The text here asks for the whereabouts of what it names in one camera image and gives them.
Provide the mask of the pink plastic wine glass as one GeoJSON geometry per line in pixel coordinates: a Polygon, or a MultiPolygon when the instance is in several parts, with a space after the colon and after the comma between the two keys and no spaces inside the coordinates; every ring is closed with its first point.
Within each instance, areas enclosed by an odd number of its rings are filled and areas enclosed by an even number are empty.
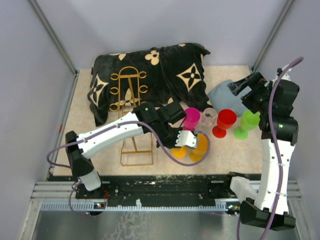
{"type": "Polygon", "coordinates": [[[201,113],[194,107],[189,107],[184,111],[186,113],[186,118],[183,123],[183,129],[194,131],[201,119],[201,113]]]}

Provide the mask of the red plastic wine glass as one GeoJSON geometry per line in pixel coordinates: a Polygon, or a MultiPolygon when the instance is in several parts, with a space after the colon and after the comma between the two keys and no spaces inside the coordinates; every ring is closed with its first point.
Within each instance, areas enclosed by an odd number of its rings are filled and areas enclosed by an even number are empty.
{"type": "Polygon", "coordinates": [[[227,130],[235,124],[236,120],[237,115],[233,110],[221,110],[217,116],[217,125],[212,129],[213,135],[216,138],[224,138],[227,135],[227,130]]]}

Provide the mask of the orange plastic wine glass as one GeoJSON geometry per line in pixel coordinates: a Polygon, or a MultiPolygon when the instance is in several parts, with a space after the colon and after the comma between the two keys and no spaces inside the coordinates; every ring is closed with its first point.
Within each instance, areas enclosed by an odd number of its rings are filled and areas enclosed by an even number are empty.
{"type": "Polygon", "coordinates": [[[195,149],[190,150],[189,152],[189,159],[193,163],[198,163],[202,157],[205,156],[207,150],[210,147],[210,142],[208,141],[207,137],[200,133],[197,135],[198,137],[198,145],[195,149]]]}

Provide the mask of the green plastic wine glass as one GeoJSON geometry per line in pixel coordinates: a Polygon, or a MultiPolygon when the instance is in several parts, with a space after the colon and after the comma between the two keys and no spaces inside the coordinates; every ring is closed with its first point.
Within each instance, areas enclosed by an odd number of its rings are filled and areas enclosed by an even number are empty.
{"type": "Polygon", "coordinates": [[[260,113],[253,113],[246,110],[241,119],[240,124],[233,130],[234,136],[239,140],[245,140],[248,137],[248,132],[255,129],[260,123],[260,113]]]}

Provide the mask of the clear wine glass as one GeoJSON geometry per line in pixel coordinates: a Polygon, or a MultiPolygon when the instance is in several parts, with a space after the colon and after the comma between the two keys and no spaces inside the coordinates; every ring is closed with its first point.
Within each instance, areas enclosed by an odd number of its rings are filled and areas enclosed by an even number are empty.
{"type": "Polygon", "coordinates": [[[216,119],[218,117],[218,113],[213,108],[206,108],[202,115],[200,120],[200,128],[205,133],[210,133],[212,131],[212,128],[214,127],[216,123],[216,119]]]}

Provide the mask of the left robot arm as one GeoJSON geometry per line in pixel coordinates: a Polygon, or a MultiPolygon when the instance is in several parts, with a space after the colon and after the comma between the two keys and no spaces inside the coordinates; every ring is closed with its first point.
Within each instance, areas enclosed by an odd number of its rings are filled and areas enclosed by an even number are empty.
{"type": "Polygon", "coordinates": [[[91,161],[94,155],[118,142],[149,132],[160,139],[159,144],[171,149],[176,146],[178,134],[182,130],[181,127],[171,125],[186,116],[179,102],[172,102],[159,108],[145,102],[118,120],[91,132],[82,134],[67,132],[65,142],[75,143],[66,148],[72,175],[84,184],[88,195],[95,199],[101,197],[104,186],[91,161]]]}

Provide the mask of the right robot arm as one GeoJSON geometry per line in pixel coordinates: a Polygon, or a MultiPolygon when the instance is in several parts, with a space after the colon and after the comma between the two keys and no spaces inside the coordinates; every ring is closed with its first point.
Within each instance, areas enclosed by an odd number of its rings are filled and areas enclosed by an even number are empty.
{"type": "Polygon", "coordinates": [[[242,104],[260,114],[259,129],[263,164],[259,190],[242,173],[230,172],[223,192],[240,202],[240,221],[244,225],[273,231],[293,229],[296,219],[289,214],[287,186],[291,156],[298,140],[299,125],[291,116],[300,87],[289,79],[267,81],[259,72],[228,84],[242,104]]]}

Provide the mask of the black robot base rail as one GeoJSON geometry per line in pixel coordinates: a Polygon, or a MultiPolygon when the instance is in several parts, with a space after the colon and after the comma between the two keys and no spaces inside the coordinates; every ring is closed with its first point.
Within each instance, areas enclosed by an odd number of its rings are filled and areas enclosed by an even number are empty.
{"type": "Polygon", "coordinates": [[[88,191],[83,184],[75,190],[78,200],[102,200],[109,207],[134,206],[140,201],[144,207],[215,206],[216,199],[234,199],[227,174],[167,174],[167,175],[103,175],[101,187],[88,191]]]}

